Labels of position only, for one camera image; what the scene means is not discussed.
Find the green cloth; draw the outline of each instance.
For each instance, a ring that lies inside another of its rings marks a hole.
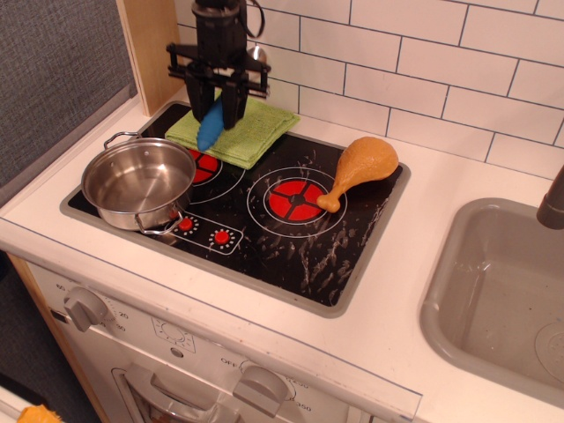
[[[245,115],[234,128],[224,130],[205,153],[232,165],[251,169],[272,144],[300,118],[292,112],[248,98]],[[165,138],[197,150],[200,123],[188,112],[165,134]]]

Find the sink basin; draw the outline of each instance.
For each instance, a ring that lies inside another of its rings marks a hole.
[[[421,309],[448,362],[564,408],[564,231],[500,198],[455,216]]]

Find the stainless steel pot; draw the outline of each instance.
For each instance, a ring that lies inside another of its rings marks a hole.
[[[136,138],[108,147],[120,136]],[[196,162],[190,152],[161,138],[119,132],[86,167],[82,191],[109,225],[143,234],[175,229],[189,204]],[[165,230],[149,230],[174,220]]]

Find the black stovetop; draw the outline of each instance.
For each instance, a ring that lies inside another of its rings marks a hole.
[[[143,136],[164,137],[188,111],[170,105]],[[330,190],[341,153],[288,134],[250,170],[192,152],[198,170],[188,217],[164,236],[108,226],[80,189],[65,200],[63,211],[161,254],[335,315],[350,300],[409,174],[400,165],[383,181],[353,187],[331,214],[315,199]]]

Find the gray fabric wall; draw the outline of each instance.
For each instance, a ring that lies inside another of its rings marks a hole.
[[[0,0],[0,206],[136,93],[115,0]],[[99,423],[0,252],[0,374]]]
[[[135,83],[115,0],[0,0],[0,52],[2,205]]]

